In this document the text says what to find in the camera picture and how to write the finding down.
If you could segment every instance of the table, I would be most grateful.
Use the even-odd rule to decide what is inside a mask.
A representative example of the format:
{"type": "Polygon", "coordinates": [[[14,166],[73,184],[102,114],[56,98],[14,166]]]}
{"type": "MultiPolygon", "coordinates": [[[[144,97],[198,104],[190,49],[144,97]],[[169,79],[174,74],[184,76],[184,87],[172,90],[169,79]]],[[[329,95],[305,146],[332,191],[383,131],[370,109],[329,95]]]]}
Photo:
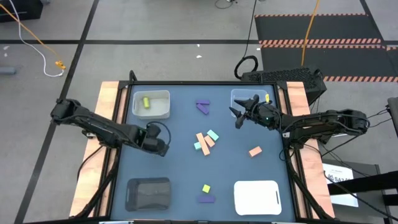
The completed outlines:
{"type": "MultiPolygon", "coordinates": [[[[99,92],[99,97],[97,101],[97,106],[95,113],[111,119],[114,113],[114,106],[116,104],[116,95],[118,93],[119,82],[103,82],[99,92]]],[[[310,112],[307,104],[307,97],[305,95],[305,90],[303,83],[300,82],[288,82],[287,83],[287,94],[290,100],[290,106],[292,109],[292,114],[294,116],[308,114],[310,112]]],[[[126,104],[127,89],[121,90],[121,97],[119,103],[119,111],[117,116],[115,116],[117,122],[121,122],[123,118],[123,108],[126,104]]],[[[282,111],[286,113],[286,104],[284,102],[283,91],[279,90],[279,96],[281,99],[282,111]]],[[[316,140],[309,140],[308,145],[317,148],[316,140]]],[[[86,145],[86,151],[84,158],[89,156],[95,149],[98,148],[98,142],[96,139],[89,139],[86,145]]],[[[113,161],[115,150],[110,153],[109,161],[113,161]]],[[[315,152],[313,149],[304,148],[301,151],[302,167],[305,173],[305,181],[307,187],[312,195],[315,197],[317,202],[323,207],[323,209],[331,216],[334,217],[333,207],[331,206],[330,196],[328,193],[328,188],[326,185],[326,179],[323,176],[322,160],[320,159],[319,153],[315,152]]],[[[79,181],[76,186],[76,192],[73,199],[72,207],[70,210],[70,215],[75,215],[86,205],[90,200],[91,196],[94,194],[98,188],[98,184],[101,177],[101,170],[103,168],[105,158],[105,150],[100,151],[88,161],[88,163],[82,168],[79,181]]],[[[296,187],[297,191],[297,201],[299,216],[302,218],[307,217],[305,211],[305,203],[301,192],[296,187]]],[[[101,201],[101,206],[99,207],[99,215],[105,215],[107,209],[107,201],[109,198],[109,186],[103,195],[101,201]]]]}

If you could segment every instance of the floor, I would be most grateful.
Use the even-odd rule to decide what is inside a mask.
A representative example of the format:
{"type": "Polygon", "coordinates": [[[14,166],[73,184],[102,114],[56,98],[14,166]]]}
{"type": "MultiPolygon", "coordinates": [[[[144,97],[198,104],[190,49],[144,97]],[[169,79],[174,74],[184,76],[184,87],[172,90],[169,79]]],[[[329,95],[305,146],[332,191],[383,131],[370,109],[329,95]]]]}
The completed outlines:
{"type": "MultiPolygon", "coordinates": [[[[75,40],[51,45],[69,67],[93,1],[51,0],[44,7],[41,19],[24,24],[44,40],[75,40]]],[[[257,3],[256,13],[311,13],[315,2],[266,0],[257,3]]],[[[398,2],[366,2],[383,38],[398,40],[395,10],[398,2]]],[[[225,2],[221,0],[219,4],[225,5],[225,2]]],[[[93,110],[101,82],[126,80],[130,69],[139,80],[235,80],[233,69],[244,53],[242,43],[249,32],[252,5],[253,1],[240,0],[231,8],[221,10],[214,7],[214,0],[100,0],[87,40],[191,41],[186,44],[162,41],[137,41],[134,45],[86,44],[74,73],[70,73],[73,79],[67,97],[93,110]],[[241,41],[232,44],[227,40],[241,41]]],[[[359,0],[322,0],[318,12],[358,13],[364,10],[359,0]]],[[[23,37],[32,39],[25,32],[23,37]]],[[[11,39],[18,39],[16,23],[0,24],[0,43],[11,39]]],[[[255,25],[251,39],[257,39],[255,25]]],[[[249,45],[248,55],[260,57],[258,47],[249,45]]],[[[57,73],[53,55],[41,46],[38,48],[48,58],[48,73],[57,73]]],[[[0,106],[0,126],[7,127],[0,129],[0,176],[6,180],[0,182],[0,201],[3,202],[0,217],[2,223],[14,223],[49,129],[49,113],[65,81],[70,80],[67,79],[68,70],[62,77],[46,77],[42,73],[40,56],[22,44],[0,44],[0,58],[0,65],[17,68],[17,75],[0,76],[0,103],[3,105],[0,106]]],[[[241,71],[251,67],[244,64],[241,71]]],[[[319,111],[352,108],[374,114],[384,108],[388,97],[398,96],[396,83],[327,82],[326,86],[328,91],[320,98],[319,111]]],[[[378,116],[371,121],[375,124],[386,117],[378,116]]],[[[333,138],[327,147],[346,139],[333,138]]],[[[56,128],[26,215],[20,213],[19,221],[68,217],[85,144],[86,138],[76,127],[56,128]]],[[[384,123],[336,153],[345,161],[379,164],[381,172],[389,172],[398,170],[396,145],[392,123],[384,123]]],[[[392,209],[392,214],[398,216],[398,210],[392,209]]],[[[348,216],[344,220],[382,223],[380,218],[366,216],[348,216]]]]}

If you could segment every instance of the orange block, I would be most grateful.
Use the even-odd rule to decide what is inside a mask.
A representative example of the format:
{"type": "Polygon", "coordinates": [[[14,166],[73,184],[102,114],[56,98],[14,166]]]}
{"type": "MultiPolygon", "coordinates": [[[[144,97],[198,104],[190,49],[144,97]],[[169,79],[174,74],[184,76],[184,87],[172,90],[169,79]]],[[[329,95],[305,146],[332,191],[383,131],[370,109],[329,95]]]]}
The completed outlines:
{"type": "Polygon", "coordinates": [[[254,157],[258,155],[260,152],[262,152],[260,146],[255,147],[254,149],[249,151],[250,157],[254,157]]]}
{"type": "Polygon", "coordinates": [[[209,148],[206,145],[205,138],[203,138],[203,135],[201,133],[198,133],[197,134],[197,138],[198,138],[198,141],[199,141],[200,146],[201,146],[201,150],[203,151],[204,155],[205,156],[209,155],[210,151],[209,151],[209,148]]]}
{"type": "Polygon", "coordinates": [[[207,144],[208,144],[210,147],[213,147],[213,146],[215,145],[214,141],[211,139],[210,136],[206,136],[206,137],[205,137],[205,141],[207,142],[207,144]]]}

